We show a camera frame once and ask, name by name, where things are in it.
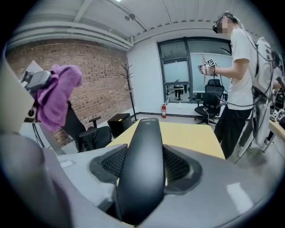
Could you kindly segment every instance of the purple towel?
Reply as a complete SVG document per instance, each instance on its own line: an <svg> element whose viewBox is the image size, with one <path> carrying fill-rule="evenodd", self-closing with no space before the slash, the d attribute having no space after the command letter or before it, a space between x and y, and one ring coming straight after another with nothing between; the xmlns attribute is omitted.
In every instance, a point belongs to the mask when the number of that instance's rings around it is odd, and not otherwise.
<svg viewBox="0 0 285 228"><path fill-rule="evenodd" d="M50 131L65 125L67 101L75 87L82 85L82 72L75 65L53 65L52 82L47 89L38 90L37 119Z"/></svg>

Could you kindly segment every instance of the black office chair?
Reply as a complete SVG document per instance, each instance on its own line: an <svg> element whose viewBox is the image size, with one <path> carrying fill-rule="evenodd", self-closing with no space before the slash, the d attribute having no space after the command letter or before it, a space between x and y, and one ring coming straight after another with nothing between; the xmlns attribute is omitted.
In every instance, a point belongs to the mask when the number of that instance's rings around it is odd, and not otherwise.
<svg viewBox="0 0 285 228"><path fill-rule="evenodd" d="M200 101L202 100L196 99L196 101L198 102L198 107L195 108L195 112L203 116L202 118L195 118L195 120L201 120L197 124L216 124L215 122L209 120L209 118L214 118L215 116L218 116L220 114L221 105L218 97L221 99L223 92L224 87L220 84L219 79L210 79L208 81L207 85L205 86L205 94L203 95L203 106L199 106Z"/></svg>
<svg viewBox="0 0 285 228"><path fill-rule="evenodd" d="M89 122L93 122L94 127L91 126L86 130L77 118L70 101L67 103L66 122L62 129L73 138L78 152L103 148L111 142L112 134L109 127L97 128L96 120L99 120L101 116L89 120Z"/></svg>

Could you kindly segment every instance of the black cabinet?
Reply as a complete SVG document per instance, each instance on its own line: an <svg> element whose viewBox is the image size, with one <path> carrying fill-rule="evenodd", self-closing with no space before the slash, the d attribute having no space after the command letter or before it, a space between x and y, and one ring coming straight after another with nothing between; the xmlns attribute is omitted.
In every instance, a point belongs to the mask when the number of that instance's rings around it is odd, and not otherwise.
<svg viewBox="0 0 285 228"><path fill-rule="evenodd" d="M121 133L132 126L132 119L130 113L116 114L108 120L109 128L114 138L118 137Z"/></svg>

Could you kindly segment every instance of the coat rack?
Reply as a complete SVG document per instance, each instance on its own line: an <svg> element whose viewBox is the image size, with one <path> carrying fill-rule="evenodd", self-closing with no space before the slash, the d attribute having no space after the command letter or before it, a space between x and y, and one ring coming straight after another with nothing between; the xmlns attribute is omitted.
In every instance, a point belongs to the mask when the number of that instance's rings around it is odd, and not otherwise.
<svg viewBox="0 0 285 228"><path fill-rule="evenodd" d="M130 75L132 74L132 73L130 73L129 74L129 68L131 67L132 65L130 65L129 67L127 67L126 66L126 64L125 64L125 66L123 66L122 65L122 67L125 69L125 71L126 71L126 75L124 75L124 74L120 74L120 75L122 75L122 76L124 76L124 78L126 78L127 79L127 81L128 81L128 90L126 90L126 91L129 91L130 92L130 101L132 102L132 106L133 106L133 111L134 111L134 119L135 119L135 121L137 122L137 117L136 117L136 115L135 115L135 110L134 110L134 101L133 101L133 96L132 96L132 89L133 88L131 88L130 87L130 78L132 78L132 77L130 77Z"/></svg>

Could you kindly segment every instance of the fire extinguisher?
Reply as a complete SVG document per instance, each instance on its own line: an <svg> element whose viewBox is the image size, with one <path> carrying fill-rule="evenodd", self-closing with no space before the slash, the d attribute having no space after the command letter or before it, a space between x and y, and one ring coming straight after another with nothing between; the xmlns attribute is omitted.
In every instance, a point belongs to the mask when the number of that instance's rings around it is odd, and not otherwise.
<svg viewBox="0 0 285 228"><path fill-rule="evenodd" d="M166 104L161 105L161 116L166 118Z"/></svg>

